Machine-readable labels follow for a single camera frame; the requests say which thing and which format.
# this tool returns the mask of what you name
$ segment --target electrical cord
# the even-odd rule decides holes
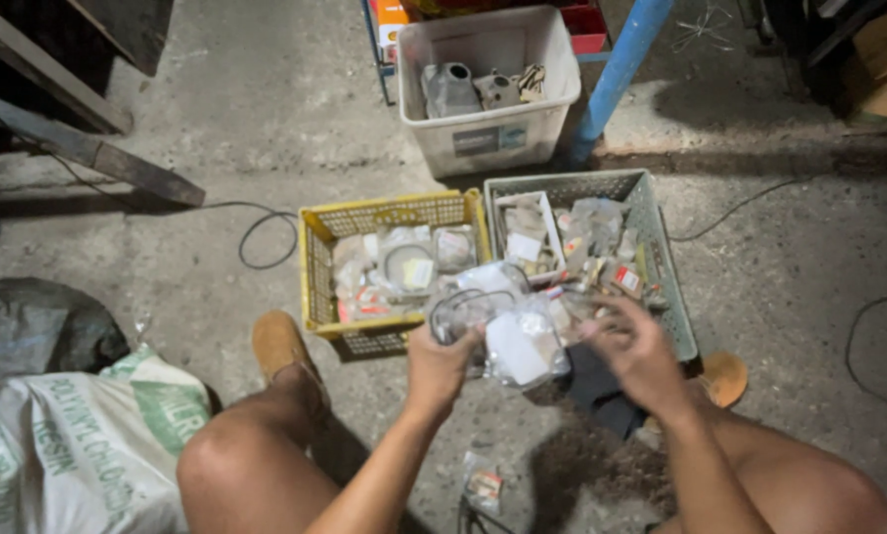
[[[859,388],[861,390],[863,390],[865,393],[876,397],[878,400],[882,401],[885,404],[887,404],[887,396],[881,395],[878,392],[876,392],[875,390],[872,390],[871,388],[867,387],[865,384],[862,383],[862,380],[859,379],[858,374],[855,373],[855,370],[853,369],[853,362],[852,362],[852,350],[853,350],[853,339],[855,338],[855,328],[858,326],[858,323],[862,319],[862,316],[868,310],[871,310],[880,304],[885,304],[886,302],[887,302],[887,296],[880,297],[880,298],[877,298],[871,302],[866,303],[865,306],[862,306],[861,308],[858,309],[858,311],[855,312],[855,318],[853,319],[853,326],[850,327],[849,338],[846,340],[846,350],[845,350],[845,355],[844,355],[846,370],[849,371],[849,375],[852,377],[853,382],[857,386],[859,386]]]
[[[37,150],[39,152],[45,152],[49,156],[54,158],[54,160],[56,162],[58,162],[58,164],[61,164],[61,166],[63,166],[65,168],[65,170],[67,170],[69,172],[69,174],[71,176],[73,176],[74,179],[76,179],[78,182],[86,185],[87,187],[94,189],[94,191],[96,191],[97,193],[104,195],[105,197],[107,197],[111,200],[119,202],[121,205],[129,208],[132,212],[137,212],[139,215],[142,215],[143,209],[140,206],[134,205],[132,202],[128,202],[127,200],[121,199],[120,197],[118,197],[116,195],[112,195],[112,194],[106,192],[104,189],[101,189],[100,187],[98,187],[98,186],[94,185],[93,183],[87,181],[86,179],[82,178],[81,176],[78,176],[78,174],[76,172],[74,172],[74,169],[71,168],[71,166],[68,164],[68,162],[65,162],[64,160],[62,160],[60,157],[57,156],[57,154],[42,148],[42,146],[37,141],[29,139],[28,137],[18,133],[18,131],[16,131],[14,128],[10,127],[9,124],[6,123],[5,120],[2,119],[1,116],[0,116],[0,124],[2,125],[2,128],[5,128],[6,130],[8,130],[11,133],[11,135],[17,137],[18,139],[21,139],[21,141],[24,144],[34,148],[35,150]],[[169,213],[169,214],[165,214],[165,215],[166,216],[182,215],[185,213],[191,213],[191,212],[195,212],[195,211],[203,211],[203,210],[209,210],[209,209],[214,209],[214,208],[224,208],[224,207],[231,207],[231,206],[253,207],[253,208],[264,210],[266,212],[266,215],[260,217],[258,220],[256,220],[256,222],[253,222],[252,225],[249,226],[249,228],[246,230],[246,232],[242,235],[242,238],[239,239],[238,255],[239,255],[239,261],[241,261],[243,265],[245,265],[246,267],[248,267],[250,269],[256,270],[256,271],[264,271],[266,269],[271,269],[272,267],[278,267],[279,265],[285,263],[286,261],[288,261],[289,258],[292,257],[292,255],[295,253],[295,249],[298,247],[298,227],[295,226],[295,222],[293,222],[292,219],[290,219],[290,218],[298,219],[298,215],[293,212],[290,212],[290,211],[274,210],[274,209],[270,208],[269,206],[265,206],[263,204],[260,204],[257,202],[251,202],[248,200],[226,200],[226,201],[222,201],[222,202],[214,202],[212,204],[205,204],[205,205],[189,208],[189,209],[186,209],[181,212]],[[244,253],[244,249],[246,247],[246,242],[249,241],[249,237],[252,237],[253,232],[258,230],[260,228],[260,226],[262,226],[266,222],[271,221],[273,219],[281,219],[289,225],[290,230],[292,230],[292,237],[293,237],[292,245],[289,246],[289,249],[286,251],[285,254],[278,257],[274,261],[270,261],[269,263],[257,264],[257,263],[253,263],[251,261],[248,261],[246,259],[245,253]]]
[[[776,184],[776,185],[772,185],[772,186],[770,186],[770,187],[768,187],[768,188],[766,188],[766,189],[763,189],[763,190],[759,191],[758,193],[754,193],[753,195],[747,197],[747,198],[744,199],[744,200],[741,200],[741,201],[738,202],[734,207],[728,209],[726,212],[723,213],[723,215],[721,215],[721,216],[720,216],[718,219],[716,219],[715,221],[711,222],[711,224],[709,224],[708,226],[706,226],[706,227],[705,227],[703,230],[701,230],[700,232],[697,232],[696,234],[691,234],[690,236],[685,236],[685,237],[671,237],[671,236],[668,236],[667,239],[670,240],[670,241],[674,241],[674,242],[676,242],[676,243],[684,243],[684,242],[687,242],[687,241],[693,241],[693,240],[695,240],[695,239],[699,239],[699,238],[705,236],[708,232],[710,232],[710,231],[713,230],[714,228],[717,228],[718,226],[720,226],[721,223],[724,222],[724,221],[726,221],[728,217],[730,217],[731,215],[734,214],[734,212],[736,212],[737,210],[739,210],[739,209],[741,209],[742,207],[746,206],[746,205],[749,204],[750,202],[752,202],[752,201],[754,201],[754,200],[757,200],[757,199],[759,199],[759,198],[761,198],[761,197],[767,195],[768,193],[772,193],[772,192],[776,191],[777,189],[780,189],[780,188],[782,188],[782,187],[786,187],[787,185],[793,185],[793,184],[797,184],[797,183],[805,183],[806,181],[809,181],[809,180],[811,180],[811,179],[813,179],[813,178],[815,178],[815,177],[814,177],[814,176],[809,176],[809,177],[805,177],[805,178],[788,179],[788,180],[786,180],[786,181],[782,181],[782,182],[780,182],[780,183],[778,183],[778,184]]]

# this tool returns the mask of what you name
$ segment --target concrete floor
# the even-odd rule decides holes
[[[628,5],[607,11],[616,29]],[[699,240],[675,243],[674,260],[702,352],[732,351],[750,368],[736,411],[840,454],[887,492],[887,406],[863,393],[842,363],[855,310],[887,295],[887,172],[872,161],[850,166],[849,154],[887,139],[848,137],[828,110],[793,102],[780,61],[747,61],[743,46],[752,36],[736,24],[729,27],[739,43],[733,52],[695,42],[672,54],[673,20],[693,21],[702,8],[678,4],[613,117],[606,146],[620,153],[702,149],[617,163],[652,167],[665,222],[679,236],[779,180],[816,176],[749,204]],[[587,83],[592,75],[597,69],[587,68]],[[119,66],[111,96],[137,123],[118,145],[175,167],[209,201],[297,210],[444,187],[427,174],[398,109],[380,102],[355,2],[243,8],[177,0],[158,76]],[[737,140],[739,147],[729,146]],[[745,147],[761,155],[744,157]],[[238,240],[261,213],[125,216],[105,212],[109,202],[85,188],[31,188],[69,181],[51,160],[0,158],[0,189],[92,199],[79,204],[86,215],[2,220],[0,276],[82,289],[129,334],[149,316],[144,340],[225,403],[257,391],[252,321],[271,308],[300,314],[297,259],[259,272],[236,257]],[[289,246],[290,230],[273,222],[245,253],[261,263]],[[860,329],[855,367],[887,394],[887,305]],[[341,364],[326,342],[307,342],[340,421],[316,453],[347,478],[399,409],[404,361]],[[639,445],[613,452],[564,403],[476,381],[430,450],[407,530],[455,528],[468,449],[498,461],[507,480],[502,518],[520,531],[639,532],[671,509],[658,455]]]

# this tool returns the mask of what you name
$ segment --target label on bin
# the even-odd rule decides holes
[[[480,128],[453,134],[453,151],[458,158],[478,156],[526,146],[526,124]]]

